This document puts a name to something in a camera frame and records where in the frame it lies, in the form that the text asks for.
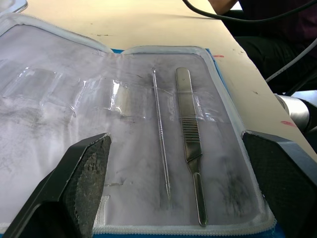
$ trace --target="clear plastic pocket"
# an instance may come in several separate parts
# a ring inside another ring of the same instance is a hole
[[[177,102],[173,93],[167,92],[163,89],[158,88],[158,101],[159,110],[162,120],[174,121],[176,118]],[[156,99],[154,95],[154,89],[151,88],[151,93],[148,97],[148,108],[152,109],[152,115],[156,118]]]
[[[50,89],[46,101],[58,106],[71,108],[76,113],[86,82],[86,80],[81,78],[60,74]]]
[[[3,96],[32,99],[42,105],[56,76],[57,73],[52,71],[27,67],[15,80],[10,82]]]
[[[22,64],[3,59],[0,61],[0,95],[3,96],[10,82],[15,81],[23,73]]]
[[[80,113],[110,110],[123,117],[146,118],[148,88],[100,78],[89,81],[81,98]]]
[[[191,115],[188,115],[188,117],[213,122],[229,122],[229,118],[225,111],[219,107],[218,102],[208,92],[167,92],[158,89],[158,99],[162,119],[173,121],[180,120],[179,97],[188,97],[188,95],[192,95],[195,108],[195,114],[192,113]],[[154,93],[151,94],[151,99],[148,99],[148,101],[150,107],[155,107]]]

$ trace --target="metal cylinder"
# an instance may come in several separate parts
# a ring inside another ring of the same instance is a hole
[[[281,95],[275,96],[298,129],[304,131],[307,127],[310,116],[306,105],[298,98]]]

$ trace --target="beige table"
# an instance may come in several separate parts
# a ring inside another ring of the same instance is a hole
[[[296,141],[317,155],[275,99],[264,79],[221,21],[201,17],[182,0],[28,0],[24,13],[96,39],[111,48],[139,45],[191,45],[209,48],[249,130]],[[191,0],[213,12],[207,0]]]

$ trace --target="person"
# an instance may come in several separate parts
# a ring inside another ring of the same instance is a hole
[[[219,15],[260,20],[283,14],[311,0],[239,0],[243,11],[230,11],[238,0],[208,1]],[[317,4],[271,23],[223,22],[266,79],[317,38]],[[268,85],[274,93],[281,94],[305,79],[309,83],[301,90],[317,89],[317,47]]]

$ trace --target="metal probe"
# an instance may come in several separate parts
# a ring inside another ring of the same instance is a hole
[[[168,199],[170,200],[170,183],[169,183],[169,176],[168,176],[168,169],[167,169],[167,160],[166,160],[164,137],[163,137],[162,119],[161,119],[160,110],[159,110],[159,94],[158,94],[156,69],[155,68],[152,68],[152,76],[153,76],[155,103],[157,106],[157,114],[158,114],[158,128],[159,128],[158,133],[159,133],[160,152],[161,152],[163,167],[164,167],[165,187],[166,187]]]

